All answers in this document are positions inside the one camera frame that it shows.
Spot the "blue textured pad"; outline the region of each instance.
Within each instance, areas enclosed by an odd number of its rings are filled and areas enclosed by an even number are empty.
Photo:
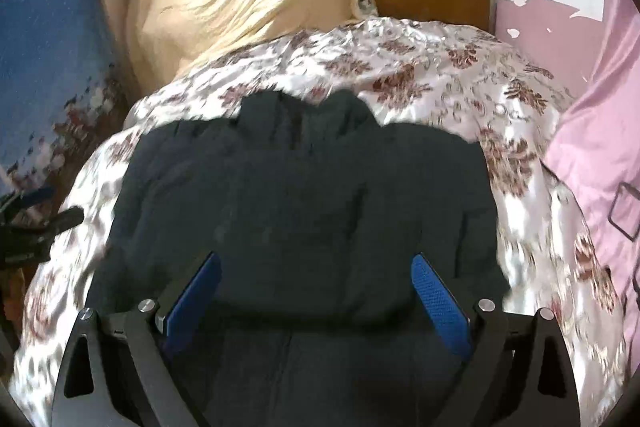
[[[411,263],[411,280],[440,338],[452,353],[468,360],[473,352],[468,319],[420,254]]]
[[[211,253],[166,318],[166,338],[162,344],[166,356],[172,357],[187,347],[221,279],[220,256]]]

